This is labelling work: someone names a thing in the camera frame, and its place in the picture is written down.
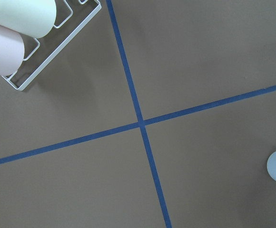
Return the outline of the pink cup in rack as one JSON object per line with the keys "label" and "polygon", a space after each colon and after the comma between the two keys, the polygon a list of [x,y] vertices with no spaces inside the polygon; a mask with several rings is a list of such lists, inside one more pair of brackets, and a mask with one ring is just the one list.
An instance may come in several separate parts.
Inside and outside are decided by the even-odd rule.
{"label": "pink cup in rack", "polygon": [[21,35],[0,25],[0,76],[16,72],[23,62],[24,52]]}

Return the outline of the pale green cup in rack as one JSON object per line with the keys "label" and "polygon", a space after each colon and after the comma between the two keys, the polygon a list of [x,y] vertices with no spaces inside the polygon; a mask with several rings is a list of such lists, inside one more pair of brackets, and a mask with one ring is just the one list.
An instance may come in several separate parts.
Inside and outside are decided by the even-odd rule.
{"label": "pale green cup in rack", "polygon": [[0,0],[0,25],[33,38],[47,35],[56,15],[54,0]]}

